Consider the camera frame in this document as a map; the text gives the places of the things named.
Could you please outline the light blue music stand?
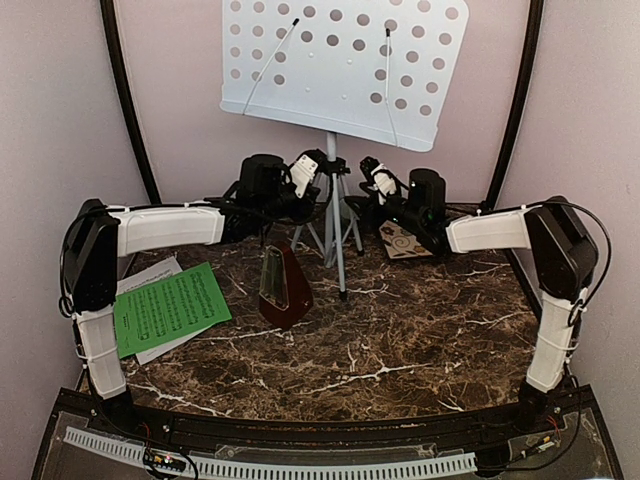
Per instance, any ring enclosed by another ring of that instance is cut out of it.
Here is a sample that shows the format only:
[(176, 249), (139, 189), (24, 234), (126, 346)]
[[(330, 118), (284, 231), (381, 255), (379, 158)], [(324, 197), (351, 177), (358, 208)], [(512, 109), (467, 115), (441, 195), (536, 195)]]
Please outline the light blue music stand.
[[(337, 139), (428, 152), (464, 39), (463, 1), (226, 1), (220, 106), (323, 131), (328, 174), (325, 257), (344, 259)], [(230, 189), (295, 189), (289, 167), (260, 160)]]

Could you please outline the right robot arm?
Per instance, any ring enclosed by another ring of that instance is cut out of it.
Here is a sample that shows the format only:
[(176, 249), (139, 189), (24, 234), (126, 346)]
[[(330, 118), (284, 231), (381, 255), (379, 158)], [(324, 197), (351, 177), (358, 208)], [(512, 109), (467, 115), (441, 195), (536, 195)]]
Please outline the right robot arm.
[(563, 196), (457, 219), (412, 209), (399, 195), (369, 192), (351, 200), (366, 222), (387, 220), (414, 235), (434, 256), (526, 249), (542, 292), (542, 316), (523, 387), (546, 394), (556, 388), (578, 345), (582, 314), (602, 280), (594, 276), (598, 247), (580, 219), (584, 208)]

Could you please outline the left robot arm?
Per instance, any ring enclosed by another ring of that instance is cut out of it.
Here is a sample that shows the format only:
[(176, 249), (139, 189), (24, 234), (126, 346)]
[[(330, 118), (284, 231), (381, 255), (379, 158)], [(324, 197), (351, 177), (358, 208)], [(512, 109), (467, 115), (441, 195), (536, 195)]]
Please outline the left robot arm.
[(63, 239), (58, 308), (72, 321), (78, 356), (95, 395), (108, 400), (103, 421), (120, 436), (134, 435), (141, 427), (140, 412), (119, 398), (127, 391), (114, 325), (121, 258), (182, 245), (237, 243), (272, 224), (303, 225), (314, 214), (314, 198), (298, 197), (291, 187), (273, 195), (132, 207), (85, 201)]

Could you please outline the red wooden metronome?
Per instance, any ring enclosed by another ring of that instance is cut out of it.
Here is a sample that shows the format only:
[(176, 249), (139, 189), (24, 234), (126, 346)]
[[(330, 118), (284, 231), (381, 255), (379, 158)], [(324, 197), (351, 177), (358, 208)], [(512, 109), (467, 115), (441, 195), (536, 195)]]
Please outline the red wooden metronome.
[(291, 329), (313, 307), (313, 293), (293, 250), (282, 241), (265, 249), (259, 312), (281, 330)]

